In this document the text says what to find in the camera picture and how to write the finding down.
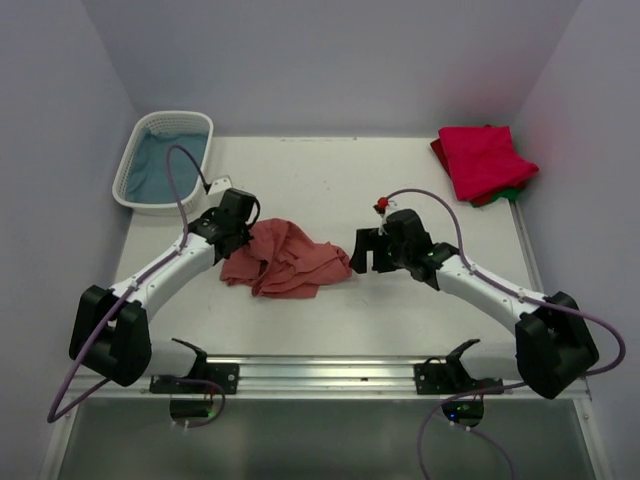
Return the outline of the salmon pink t shirt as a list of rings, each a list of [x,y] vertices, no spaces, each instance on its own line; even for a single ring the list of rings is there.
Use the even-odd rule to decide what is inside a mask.
[[[352,275],[346,252],[316,243],[295,223],[280,218],[257,222],[252,239],[225,260],[220,280],[246,286],[254,297],[310,299],[319,289]]]

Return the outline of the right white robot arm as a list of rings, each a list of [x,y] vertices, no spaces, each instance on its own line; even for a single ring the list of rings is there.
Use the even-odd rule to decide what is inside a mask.
[[[357,274],[405,270],[415,281],[477,308],[512,335],[512,342],[502,344],[471,338],[446,356],[415,364],[420,394],[497,389],[515,381],[553,399],[599,359],[571,296],[521,288],[463,260],[458,247],[434,242],[411,209],[392,213],[378,228],[357,230],[350,265]]]

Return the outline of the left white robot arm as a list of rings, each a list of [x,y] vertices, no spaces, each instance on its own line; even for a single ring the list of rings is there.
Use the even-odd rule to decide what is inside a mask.
[[[185,392],[201,390],[206,352],[179,339],[155,345],[149,324],[192,279],[249,243],[260,211],[254,195],[229,188],[218,205],[184,221],[178,239],[143,270],[109,288],[85,290],[69,346],[74,366],[120,386],[160,376],[172,377]]]

